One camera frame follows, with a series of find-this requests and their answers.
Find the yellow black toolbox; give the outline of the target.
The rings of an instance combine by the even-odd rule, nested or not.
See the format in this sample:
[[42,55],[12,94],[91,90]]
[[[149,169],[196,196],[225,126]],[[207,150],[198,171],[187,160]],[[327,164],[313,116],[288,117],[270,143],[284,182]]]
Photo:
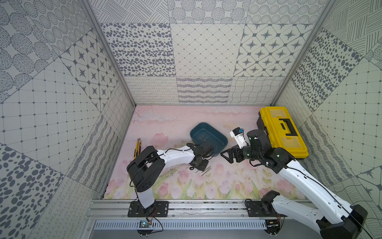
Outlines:
[[258,129],[265,129],[268,132],[273,148],[284,148],[296,159],[305,159],[309,156],[305,142],[285,107],[262,108],[257,126]]

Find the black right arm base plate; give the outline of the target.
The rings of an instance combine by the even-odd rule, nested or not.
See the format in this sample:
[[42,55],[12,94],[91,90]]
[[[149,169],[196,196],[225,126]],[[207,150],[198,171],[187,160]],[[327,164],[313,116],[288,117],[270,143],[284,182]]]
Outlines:
[[244,205],[247,209],[248,217],[268,216],[265,209],[262,207],[261,201],[253,201],[251,199],[247,199],[244,201]]

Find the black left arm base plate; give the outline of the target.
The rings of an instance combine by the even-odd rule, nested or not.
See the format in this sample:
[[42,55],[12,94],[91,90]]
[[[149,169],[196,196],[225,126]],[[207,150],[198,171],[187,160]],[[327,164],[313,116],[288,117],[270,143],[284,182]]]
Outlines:
[[168,201],[154,201],[154,204],[147,209],[145,209],[139,201],[133,201],[129,206],[128,217],[167,217],[168,209]]

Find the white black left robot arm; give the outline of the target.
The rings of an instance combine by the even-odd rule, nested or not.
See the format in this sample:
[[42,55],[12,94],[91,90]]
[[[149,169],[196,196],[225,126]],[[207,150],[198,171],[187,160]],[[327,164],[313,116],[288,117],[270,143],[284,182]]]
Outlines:
[[209,142],[187,143],[182,148],[167,150],[157,150],[152,145],[146,147],[126,168],[142,209],[150,212],[154,208],[152,187],[164,169],[188,164],[191,170],[204,171],[213,156],[213,146]]

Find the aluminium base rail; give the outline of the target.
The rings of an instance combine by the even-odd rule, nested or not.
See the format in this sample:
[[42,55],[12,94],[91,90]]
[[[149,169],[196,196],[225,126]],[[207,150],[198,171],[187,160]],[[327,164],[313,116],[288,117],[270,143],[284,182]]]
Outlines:
[[[130,203],[135,200],[93,200],[85,214],[85,219],[119,220],[152,219],[152,217],[129,218]],[[239,200],[169,200],[167,217],[159,220],[175,219],[286,219],[281,213],[271,213],[265,217],[248,217],[244,199]]]

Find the teal plastic storage box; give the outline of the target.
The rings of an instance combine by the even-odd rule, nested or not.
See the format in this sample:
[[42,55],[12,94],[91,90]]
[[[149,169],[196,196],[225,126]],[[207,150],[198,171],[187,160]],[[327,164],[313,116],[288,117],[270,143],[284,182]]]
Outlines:
[[210,135],[210,137],[206,141],[209,142],[213,147],[214,156],[220,155],[220,153],[228,145],[228,138],[206,122],[201,122],[197,124],[190,131],[190,137],[195,144],[201,144],[205,142],[203,140],[199,140],[199,135],[202,133],[207,134],[207,136]]

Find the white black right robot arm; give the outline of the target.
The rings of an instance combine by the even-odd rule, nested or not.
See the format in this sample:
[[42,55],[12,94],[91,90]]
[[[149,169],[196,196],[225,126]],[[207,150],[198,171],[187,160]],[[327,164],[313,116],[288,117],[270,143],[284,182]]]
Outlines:
[[351,205],[331,192],[286,149],[272,147],[266,131],[251,130],[244,136],[244,130],[238,127],[230,135],[237,145],[220,154],[229,163],[257,160],[259,166],[282,176],[315,205],[309,208],[271,190],[261,199],[263,214],[290,217],[315,230],[324,239],[356,239],[364,231],[368,215],[366,209],[361,205]]

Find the yellow utility knife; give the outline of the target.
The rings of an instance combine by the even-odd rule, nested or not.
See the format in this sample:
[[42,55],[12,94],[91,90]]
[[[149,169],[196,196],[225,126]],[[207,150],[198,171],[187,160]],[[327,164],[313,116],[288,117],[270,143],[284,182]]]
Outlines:
[[136,142],[136,147],[134,150],[134,158],[138,157],[141,152],[141,143],[142,143],[141,138],[138,138]]

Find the small green circuit board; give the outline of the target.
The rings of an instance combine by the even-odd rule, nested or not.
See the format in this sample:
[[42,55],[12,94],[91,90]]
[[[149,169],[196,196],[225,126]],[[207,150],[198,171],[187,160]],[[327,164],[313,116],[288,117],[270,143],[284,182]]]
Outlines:
[[151,224],[147,220],[141,220],[139,222],[139,228],[150,228]]

